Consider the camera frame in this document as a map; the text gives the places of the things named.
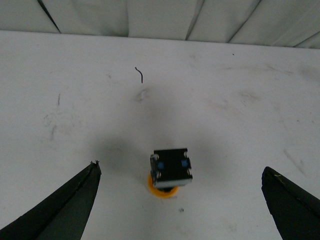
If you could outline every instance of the white fabric backdrop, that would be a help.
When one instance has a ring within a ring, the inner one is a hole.
[[[63,34],[320,49],[320,0],[43,0]],[[0,29],[58,33],[37,0],[2,0]]]

